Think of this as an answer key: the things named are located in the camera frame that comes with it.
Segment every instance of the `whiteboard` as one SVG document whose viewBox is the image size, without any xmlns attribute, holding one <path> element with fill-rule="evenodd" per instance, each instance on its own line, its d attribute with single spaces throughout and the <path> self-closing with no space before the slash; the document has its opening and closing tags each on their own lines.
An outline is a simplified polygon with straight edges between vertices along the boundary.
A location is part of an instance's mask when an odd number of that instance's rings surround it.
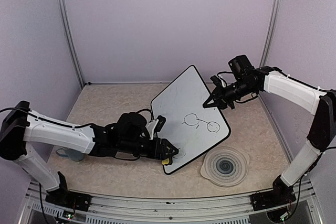
<svg viewBox="0 0 336 224">
<path fill-rule="evenodd" d="M 166 123 L 157 136 L 166 138 L 179 154 L 163 166 L 172 174 L 227 139 L 231 129 L 218 108 L 204 109 L 210 92 L 195 66 L 188 67 L 151 102 L 154 117 Z"/>
</svg>

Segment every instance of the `black cable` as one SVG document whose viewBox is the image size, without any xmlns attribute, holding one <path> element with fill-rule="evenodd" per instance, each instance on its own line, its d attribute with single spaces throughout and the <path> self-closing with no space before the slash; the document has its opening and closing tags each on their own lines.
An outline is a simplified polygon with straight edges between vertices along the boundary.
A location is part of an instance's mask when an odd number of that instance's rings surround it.
<svg viewBox="0 0 336 224">
<path fill-rule="evenodd" d="M 41 183 L 39 183 L 39 186 L 40 186 L 40 204 L 41 204 L 41 209 L 42 209 L 42 215 L 44 217 L 44 220 L 45 220 L 46 224 L 50 224 L 49 221 L 47 220 L 46 214 L 44 213 L 43 201 L 42 201 L 42 186 L 41 186 Z"/>
<path fill-rule="evenodd" d="M 131 158 L 119 158 L 119 157 L 113 157 L 113 158 L 118 159 L 118 160 L 123 160 L 123 161 L 137 161 L 137 160 L 140 159 L 140 156 L 137 157 L 137 158 L 133 158 L 133 159 L 131 159 Z"/>
<path fill-rule="evenodd" d="M 284 223 L 285 221 L 287 221 L 287 220 L 289 220 L 290 218 L 292 218 L 293 217 L 293 215 L 294 215 L 294 213 L 295 213 L 295 211 L 296 211 L 296 209 L 298 208 L 298 205 L 299 205 L 299 201 L 300 201 L 300 194 L 301 194 L 301 183 L 302 183 L 302 178 L 304 177 L 304 174 L 301 176 L 301 178 L 300 178 L 300 184 L 299 184 L 299 192 L 298 192 L 298 198 L 297 198 L 297 202 L 296 202 L 296 205 L 295 205 L 295 208 L 294 208 L 294 210 L 293 210 L 293 212 L 290 214 L 290 216 L 288 217 L 288 218 L 286 218 L 286 219 L 284 219 L 284 220 L 281 220 L 281 221 L 277 221 L 277 222 L 275 222 L 275 223 Z"/>
<path fill-rule="evenodd" d="M 154 120 L 154 115 L 153 115 L 153 111 L 150 110 L 150 109 L 142 109 L 142 110 L 139 110 L 139 111 L 136 111 L 137 114 L 143 112 L 143 111 L 148 111 L 151 113 L 151 120 Z"/>
<path fill-rule="evenodd" d="M 71 125 L 68 125 L 68 124 L 63 124 L 63 123 L 59 123 L 59 122 L 54 122 L 52 120 L 49 120 L 49 119 L 46 119 L 46 118 L 40 118 L 38 117 L 37 115 L 34 115 L 34 114 L 31 114 L 23 109 L 19 109 L 19 108 L 5 108 L 5 109 L 2 109 L 0 110 L 0 113 L 4 112 L 4 111 L 7 111 L 7 110 L 16 110 L 16 111 L 20 111 L 20 112 L 23 112 L 27 115 L 30 115 L 32 116 L 33 118 L 36 118 L 37 120 L 41 120 L 41 121 L 45 121 L 45 122 L 48 122 L 48 123 L 52 123 L 52 124 L 55 124 L 55 125 L 59 125 L 59 126 L 62 126 L 62 127 L 66 127 L 66 128 L 72 128 L 72 129 L 79 129 L 79 128 L 83 128 L 83 127 L 86 127 L 86 126 L 91 126 L 91 125 L 95 125 L 94 123 L 87 123 L 87 124 L 83 124 L 83 125 L 78 125 L 78 126 L 71 126 Z"/>
<path fill-rule="evenodd" d="M 253 94 L 251 94 L 251 96 L 252 96 L 252 98 L 247 99 L 247 100 L 245 100 L 245 101 L 242 101 L 242 102 L 240 102 L 240 101 L 235 101 L 235 102 L 236 102 L 236 103 L 239 103 L 239 104 L 243 104 L 243 103 L 246 103 L 246 102 L 249 102 L 249 101 L 252 101 L 252 100 L 258 98 L 257 95 L 254 97 Z"/>
<path fill-rule="evenodd" d="M 74 203 L 74 207 L 73 207 L 74 213 L 73 213 L 72 216 L 75 216 L 75 214 L 76 214 L 76 199 L 75 199 L 75 201 L 73 203 Z"/>
<path fill-rule="evenodd" d="M 285 77 L 287 77 L 288 79 L 291 79 L 291 80 L 296 81 L 296 82 L 298 82 L 298 83 L 300 83 L 300 84 L 306 85 L 306 86 L 308 86 L 308 87 L 310 87 L 310 88 L 312 88 L 312 89 L 319 90 L 319 91 L 321 91 L 321 92 L 326 92 L 326 93 L 328 93 L 328 92 L 335 92 L 335 91 L 336 91 L 335 89 L 330 89 L 330 90 L 318 89 L 318 88 L 316 88 L 316 87 L 314 87 L 314 86 L 312 86 L 312 85 L 310 85 L 310 84 L 307 84 L 307 83 L 305 83 L 305 82 L 303 82 L 303 81 L 300 81 L 300 80 L 298 80 L 298 79 L 295 79 L 295 78 L 293 78 L 293 77 L 291 77 L 291 76 L 288 76 L 288 75 L 285 74 L 280 68 L 277 68 L 277 67 L 273 67 L 273 68 L 274 68 L 275 70 L 277 70 L 280 74 L 282 74 L 282 75 L 284 75 Z"/>
<path fill-rule="evenodd" d="M 222 74 L 222 73 L 231 73 L 231 74 L 233 74 L 232 72 L 222 71 L 222 72 L 218 72 L 217 75 Z"/>
</svg>

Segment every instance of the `speckled table surface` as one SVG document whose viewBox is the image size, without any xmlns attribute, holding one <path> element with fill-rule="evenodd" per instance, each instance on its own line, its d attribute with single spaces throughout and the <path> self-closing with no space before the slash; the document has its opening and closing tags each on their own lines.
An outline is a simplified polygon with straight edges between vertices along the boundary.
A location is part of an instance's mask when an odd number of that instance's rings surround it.
<svg viewBox="0 0 336 224">
<path fill-rule="evenodd" d="M 167 84 L 120 84 L 85 86 L 68 122 L 116 122 L 124 112 L 150 108 L 150 102 Z M 136 162 L 85 156 L 80 162 L 59 157 L 53 150 L 48 163 L 61 171 L 69 189 L 88 193 L 141 198 L 196 198 L 246 193 L 270 188 L 288 166 L 280 143 L 260 101 L 237 104 L 223 114 L 231 135 L 220 146 L 230 146 L 249 154 L 245 180 L 222 188 L 203 178 L 199 171 L 204 156 L 172 175 L 165 175 L 160 161 L 141 158 Z"/>
</svg>

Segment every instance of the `doodle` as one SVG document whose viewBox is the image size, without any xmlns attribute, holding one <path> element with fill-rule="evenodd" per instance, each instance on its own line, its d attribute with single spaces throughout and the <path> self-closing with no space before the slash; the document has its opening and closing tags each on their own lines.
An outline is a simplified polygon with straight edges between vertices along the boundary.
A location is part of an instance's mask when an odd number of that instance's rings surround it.
<svg viewBox="0 0 336 224">
<path fill-rule="evenodd" d="M 188 126 L 196 126 L 196 129 L 199 127 L 199 122 L 206 123 L 206 128 L 211 133 L 217 133 L 221 127 L 217 122 L 206 122 L 202 119 L 199 119 L 195 113 L 190 113 L 184 117 L 184 122 L 182 124 L 186 124 Z"/>
</svg>

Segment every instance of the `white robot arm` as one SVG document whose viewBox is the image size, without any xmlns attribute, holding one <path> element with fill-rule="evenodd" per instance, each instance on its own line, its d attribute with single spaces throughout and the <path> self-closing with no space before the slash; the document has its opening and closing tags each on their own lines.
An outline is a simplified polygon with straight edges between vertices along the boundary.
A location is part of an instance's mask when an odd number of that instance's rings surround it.
<svg viewBox="0 0 336 224">
<path fill-rule="evenodd" d="M 234 109 L 234 102 L 247 94 L 253 100 L 260 91 L 276 94 L 309 111 L 314 120 L 307 141 L 289 167 L 273 182 L 273 190 L 251 196 L 254 210 L 287 204 L 295 201 L 293 185 L 317 164 L 322 153 L 336 136 L 336 90 L 322 90 L 284 74 L 276 67 L 255 69 L 245 55 L 229 61 L 236 82 L 226 85 L 220 75 L 212 76 L 216 88 L 204 102 L 204 108 Z"/>
<path fill-rule="evenodd" d="M 62 146 L 82 153 L 115 157 L 117 152 L 130 153 L 134 157 L 172 159 L 179 151 L 167 139 L 155 137 L 165 123 L 158 116 L 147 123 L 139 112 L 122 114 L 117 123 L 98 126 L 93 123 L 77 125 L 48 118 L 29 109 L 29 103 L 21 101 L 4 119 L 0 131 L 0 157 L 14 161 L 34 177 L 48 195 L 52 204 L 87 211 L 90 195 L 67 189 L 66 179 L 38 155 L 31 142 Z"/>
</svg>

